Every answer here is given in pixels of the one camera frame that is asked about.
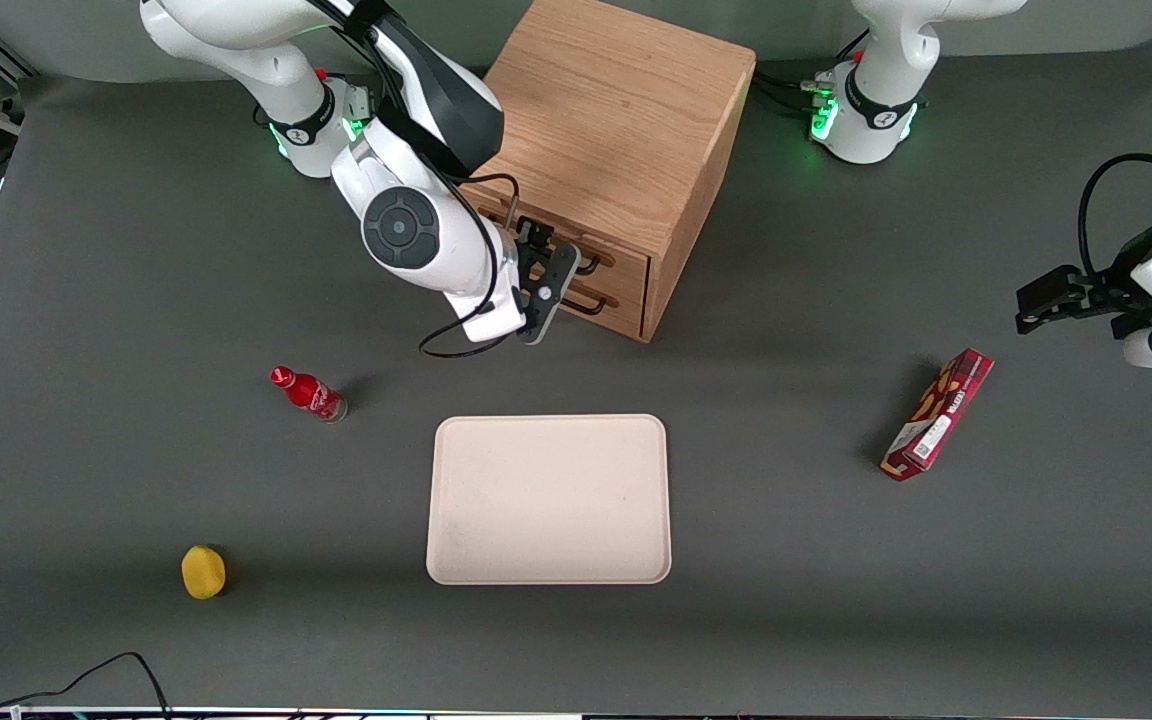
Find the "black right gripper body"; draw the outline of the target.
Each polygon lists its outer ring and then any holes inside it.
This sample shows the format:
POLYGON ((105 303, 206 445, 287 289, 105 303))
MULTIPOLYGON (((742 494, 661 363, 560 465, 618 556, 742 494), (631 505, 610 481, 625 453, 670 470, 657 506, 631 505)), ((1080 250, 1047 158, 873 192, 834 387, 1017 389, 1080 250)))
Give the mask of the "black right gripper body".
POLYGON ((530 247, 517 245, 515 234, 515 237, 509 241, 508 252, 518 275, 515 290, 515 300, 518 304, 530 304, 532 301, 538 301, 540 304, 548 302, 550 290, 544 281, 547 278, 545 264, 547 264, 550 255, 540 255, 535 251, 535 232, 532 232, 530 247))

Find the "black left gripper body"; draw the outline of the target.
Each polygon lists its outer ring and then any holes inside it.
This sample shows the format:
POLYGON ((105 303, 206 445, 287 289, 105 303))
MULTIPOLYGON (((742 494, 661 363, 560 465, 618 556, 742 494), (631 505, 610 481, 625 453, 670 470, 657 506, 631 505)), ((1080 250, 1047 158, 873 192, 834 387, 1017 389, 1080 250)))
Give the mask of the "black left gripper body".
POLYGON ((1082 264, 1087 276, 1087 305, 1097 306, 1097 316, 1112 314, 1111 331, 1115 340, 1126 340, 1134 331, 1152 329, 1152 291, 1144 290, 1132 278, 1134 270, 1152 258, 1152 225, 1121 247, 1116 258, 1105 270, 1096 270, 1087 236, 1087 222, 1082 222, 1082 264))

